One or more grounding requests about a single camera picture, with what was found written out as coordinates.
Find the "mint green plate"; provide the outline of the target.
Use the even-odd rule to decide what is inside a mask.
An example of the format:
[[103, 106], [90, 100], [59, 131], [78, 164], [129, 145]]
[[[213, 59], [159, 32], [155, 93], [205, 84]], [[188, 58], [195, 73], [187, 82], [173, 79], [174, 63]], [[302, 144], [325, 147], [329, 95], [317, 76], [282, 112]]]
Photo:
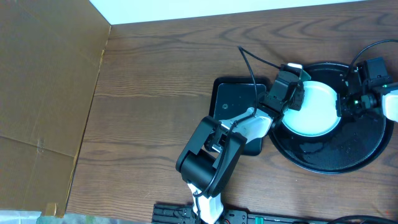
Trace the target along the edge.
[[300, 136], [318, 137], [329, 133], [341, 119], [336, 110], [336, 91], [322, 82], [305, 81], [303, 84], [301, 109], [288, 109], [282, 123], [288, 130]]

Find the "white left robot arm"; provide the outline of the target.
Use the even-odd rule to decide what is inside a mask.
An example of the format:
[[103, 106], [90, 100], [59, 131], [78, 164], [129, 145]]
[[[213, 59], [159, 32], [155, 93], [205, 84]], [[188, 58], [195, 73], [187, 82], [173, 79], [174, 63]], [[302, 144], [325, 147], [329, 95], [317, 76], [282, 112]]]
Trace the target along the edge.
[[176, 170], [192, 192], [196, 223], [216, 223], [223, 213], [221, 192], [228, 183], [247, 143], [277, 127], [287, 110], [300, 110], [304, 69], [280, 69], [271, 89], [256, 95], [256, 104], [234, 118], [204, 117], [179, 155]]

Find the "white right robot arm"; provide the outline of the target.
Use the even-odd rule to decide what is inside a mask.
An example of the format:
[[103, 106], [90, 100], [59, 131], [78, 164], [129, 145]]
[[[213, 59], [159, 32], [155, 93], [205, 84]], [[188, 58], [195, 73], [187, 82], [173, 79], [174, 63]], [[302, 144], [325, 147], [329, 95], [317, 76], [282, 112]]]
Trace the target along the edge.
[[365, 86], [357, 93], [337, 96], [338, 117], [361, 116], [371, 111], [397, 122], [397, 82], [375, 86], [370, 90]]

